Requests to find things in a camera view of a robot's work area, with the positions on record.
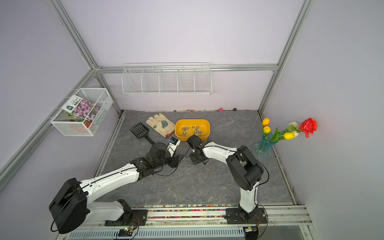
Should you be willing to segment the yellow plastic storage box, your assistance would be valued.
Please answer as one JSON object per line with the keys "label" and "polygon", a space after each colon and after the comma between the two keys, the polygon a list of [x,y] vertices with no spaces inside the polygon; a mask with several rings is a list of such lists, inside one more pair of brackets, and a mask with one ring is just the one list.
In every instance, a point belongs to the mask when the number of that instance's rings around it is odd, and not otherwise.
{"label": "yellow plastic storage box", "polygon": [[[202,132],[197,134],[194,134],[193,129],[191,129],[191,126],[195,126],[195,130],[201,130]],[[189,127],[189,129],[186,132],[186,135],[183,136],[182,134],[182,128]],[[202,141],[205,141],[208,139],[209,135],[211,133],[211,127],[210,123],[207,120],[204,119],[182,119],[177,121],[176,128],[175,128],[175,135],[180,141],[187,141],[189,137],[196,135],[198,136]]]}

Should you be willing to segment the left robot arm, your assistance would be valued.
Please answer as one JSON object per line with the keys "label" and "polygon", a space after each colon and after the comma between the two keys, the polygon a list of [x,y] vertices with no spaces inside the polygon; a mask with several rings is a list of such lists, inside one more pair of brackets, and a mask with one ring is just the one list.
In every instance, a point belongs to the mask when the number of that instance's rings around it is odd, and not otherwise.
{"label": "left robot arm", "polygon": [[105,222],[106,226],[124,226],[133,223],[133,210],[125,200],[98,203],[101,196],[148,176],[159,175],[164,166],[176,169],[184,155],[177,155],[180,141],[171,138],[168,144],[157,142],[145,157],[132,160],[123,167],[79,181],[67,180],[49,205],[52,227],[59,234],[67,234],[82,224]]}

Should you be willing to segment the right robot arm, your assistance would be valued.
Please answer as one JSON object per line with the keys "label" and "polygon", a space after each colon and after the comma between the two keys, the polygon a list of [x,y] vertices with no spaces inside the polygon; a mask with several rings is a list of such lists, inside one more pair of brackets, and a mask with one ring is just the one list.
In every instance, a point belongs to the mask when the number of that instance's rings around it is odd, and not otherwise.
{"label": "right robot arm", "polygon": [[217,160],[230,169],[232,177],[241,189],[239,213],[246,218],[252,218],[258,208],[257,190],[264,172],[265,166],[251,153],[246,146],[230,148],[218,145],[212,141],[202,141],[193,135],[187,140],[192,153],[190,158],[193,164],[207,163],[208,160]]}

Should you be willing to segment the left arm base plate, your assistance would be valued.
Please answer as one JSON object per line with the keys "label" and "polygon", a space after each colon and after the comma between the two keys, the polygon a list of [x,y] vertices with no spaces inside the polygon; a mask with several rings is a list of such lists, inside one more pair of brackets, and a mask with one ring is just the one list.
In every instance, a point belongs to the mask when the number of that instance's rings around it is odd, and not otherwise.
{"label": "left arm base plate", "polygon": [[123,207],[123,214],[115,221],[105,221],[106,227],[144,226],[147,221],[147,210],[132,210],[125,200],[118,199]]}

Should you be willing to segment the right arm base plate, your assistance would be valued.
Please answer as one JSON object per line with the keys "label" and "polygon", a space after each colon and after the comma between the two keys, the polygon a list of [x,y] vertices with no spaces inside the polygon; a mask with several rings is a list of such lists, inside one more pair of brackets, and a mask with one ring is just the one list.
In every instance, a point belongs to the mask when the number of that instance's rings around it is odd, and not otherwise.
{"label": "right arm base plate", "polygon": [[239,224],[266,224],[267,214],[262,208],[255,208],[251,213],[247,213],[241,208],[237,209],[226,209],[224,218],[227,220],[229,225]]}

